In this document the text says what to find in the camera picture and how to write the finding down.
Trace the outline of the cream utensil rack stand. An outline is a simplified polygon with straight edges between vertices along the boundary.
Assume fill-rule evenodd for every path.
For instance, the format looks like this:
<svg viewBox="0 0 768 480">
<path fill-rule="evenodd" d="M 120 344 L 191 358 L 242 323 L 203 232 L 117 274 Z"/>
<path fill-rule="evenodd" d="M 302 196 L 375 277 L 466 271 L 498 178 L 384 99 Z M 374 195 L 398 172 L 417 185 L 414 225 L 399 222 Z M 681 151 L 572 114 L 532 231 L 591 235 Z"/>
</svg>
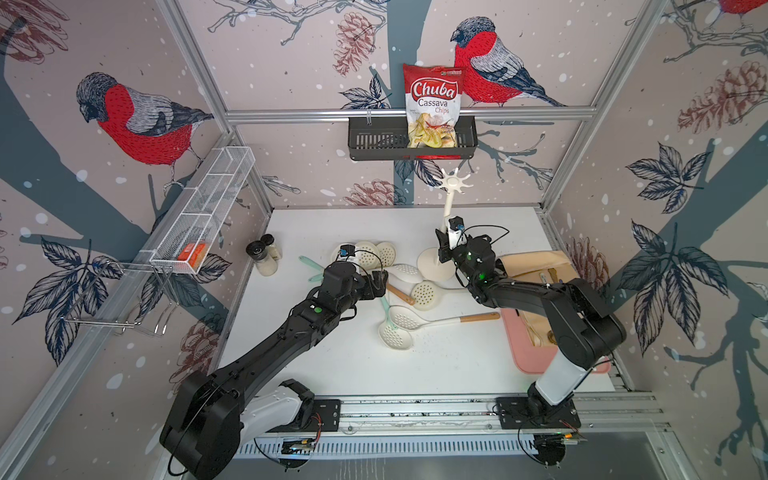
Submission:
<svg viewBox="0 0 768 480">
<path fill-rule="evenodd" d="M 451 233 L 449 220 L 457 193 L 463 189 L 470 188 L 467 183 L 470 174 L 461 177 L 458 170 L 447 173 L 442 170 L 443 178 L 439 180 L 439 186 L 446 191 L 446 200 L 443 208 L 440 227 L 435 231 L 438 239 L 437 248 L 424 250 L 417 259 L 417 269 L 425 280 L 433 282 L 444 282 L 452 278 L 456 271 L 456 266 L 451 255 L 451 241 L 456 242 L 458 236 Z"/>
</svg>

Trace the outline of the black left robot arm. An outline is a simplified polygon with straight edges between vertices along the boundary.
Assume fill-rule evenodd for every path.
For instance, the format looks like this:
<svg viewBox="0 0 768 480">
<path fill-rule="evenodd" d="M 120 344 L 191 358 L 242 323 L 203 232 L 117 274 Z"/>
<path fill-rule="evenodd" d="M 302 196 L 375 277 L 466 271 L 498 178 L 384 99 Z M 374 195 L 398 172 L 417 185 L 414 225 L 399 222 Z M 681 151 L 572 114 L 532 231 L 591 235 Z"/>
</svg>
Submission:
<svg viewBox="0 0 768 480">
<path fill-rule="evenodd" d="M 171 460 L 182 465 L 181 472 L 213 479 L 243 441 L 276 427 L 307 427 L 314 395 L 303 384 L 284 381 L 268 395 L 260 390 L 345 321 L 345 313 L 355 311 L 359 301 L 383 297 L 387 283 L 383 269 L 365 272 L 352 262 L 335 261 L 270 336 L 209 375 L 195 371 L 187 376 L 159 436 Z"/>
</svg>

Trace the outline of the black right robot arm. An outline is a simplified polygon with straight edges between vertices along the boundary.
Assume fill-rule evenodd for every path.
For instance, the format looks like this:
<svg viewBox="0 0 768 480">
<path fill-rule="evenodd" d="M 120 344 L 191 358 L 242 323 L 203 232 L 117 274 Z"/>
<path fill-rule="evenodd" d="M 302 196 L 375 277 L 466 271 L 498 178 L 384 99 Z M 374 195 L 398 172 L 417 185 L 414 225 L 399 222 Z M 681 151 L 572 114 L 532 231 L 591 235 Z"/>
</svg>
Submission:
<svg viewBox="0 0 768 480">
<path fill-rule="evenodd" d="M 585 280 L 532 283 L 502 269 L 487 235 L 473 237 L 445 227 L 435 231 L 442 263 L 451 262 L 466 278 L 464 287 L 481 305 L 517 309 L 545 317 L 558 353 L 527 392 L 526 417 L 542 424 L 561 411 L 603 357 L 627 338 L 624 326 Z"/>
</svg>

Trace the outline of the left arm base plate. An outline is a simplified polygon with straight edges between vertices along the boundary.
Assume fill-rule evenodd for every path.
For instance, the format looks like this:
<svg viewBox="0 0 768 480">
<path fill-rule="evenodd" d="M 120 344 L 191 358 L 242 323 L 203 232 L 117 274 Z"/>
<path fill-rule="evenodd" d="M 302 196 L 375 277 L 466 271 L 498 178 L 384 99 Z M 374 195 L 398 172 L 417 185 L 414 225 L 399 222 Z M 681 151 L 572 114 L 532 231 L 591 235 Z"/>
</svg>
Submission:
<svg viewBox="0 0 768 480">
<path fill-rule="evenodd" d="M 339 399 L 315 398 L 304 401 L 296 417 L 286 425 L 268 430 L 268 433 L 325 433 L 337 432 L 341 414 Z"/>
</svg>

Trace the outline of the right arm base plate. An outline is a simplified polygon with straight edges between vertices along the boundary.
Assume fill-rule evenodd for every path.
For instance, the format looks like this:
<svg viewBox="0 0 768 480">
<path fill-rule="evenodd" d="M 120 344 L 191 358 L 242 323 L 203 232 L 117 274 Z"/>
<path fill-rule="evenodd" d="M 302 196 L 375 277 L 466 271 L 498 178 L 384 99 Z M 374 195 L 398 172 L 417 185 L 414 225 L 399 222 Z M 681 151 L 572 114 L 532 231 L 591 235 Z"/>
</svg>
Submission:
<svg viewBox="0 0 768 480">
<path fill-rule="evenodd" d="M 558 405 L 515 395 L 497 397 L 492 407 L 503 430 L 580 429 L 582 424 L 572 396 Z"/>
</svg>

